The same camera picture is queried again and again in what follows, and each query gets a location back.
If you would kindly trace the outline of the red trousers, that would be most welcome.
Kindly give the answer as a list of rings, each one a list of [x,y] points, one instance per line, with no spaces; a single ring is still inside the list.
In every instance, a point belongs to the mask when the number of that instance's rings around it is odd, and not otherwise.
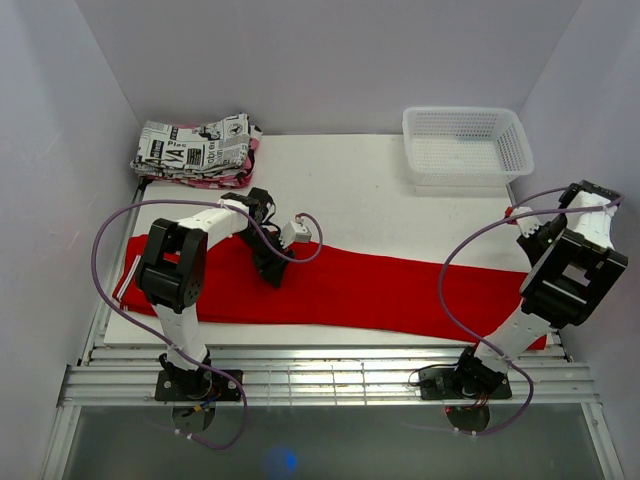
[[[492,333],[520,303],[521,272],[369,255],[296,244],[281,286],[263,281],[238,237],[209,250],[197,301],[206,323],[314,324],[470,342]]]

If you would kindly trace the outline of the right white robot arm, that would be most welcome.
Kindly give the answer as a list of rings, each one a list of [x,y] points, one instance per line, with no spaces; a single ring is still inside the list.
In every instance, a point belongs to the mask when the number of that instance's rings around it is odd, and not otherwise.
[[[490,396],[506,384],[512,360],[535,341],[583,324],[628,266],[610,238],[622,194],[586,180],[559,194],[557,209],[546,213],[547,222],[521,204],[505,212],[506,221],[520,231],[517,243],[531,270],[513,313],[459,357],[451,385],[464,397]]]

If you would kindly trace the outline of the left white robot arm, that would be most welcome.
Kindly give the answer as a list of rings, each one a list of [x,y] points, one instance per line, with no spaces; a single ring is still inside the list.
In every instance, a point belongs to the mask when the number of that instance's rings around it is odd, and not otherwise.
[[[196,313],[208,251],[237,235],[250,248],[260,278],[274,288],[282,283],[287,266],[284,258],[294,256],[282,245],[279,234],[266,228],[275,206],[266,190],[254,187],[246,196],[227,193],[221,203],[221,208],[178,221],[154,221],[135,276],[137,288],[169,340],[167,352],[160,357],[161,366],[169,381],[194,400],[210,392],[213,380],[213,374],[199,366],[210,363],[210,354],[200,338]]]

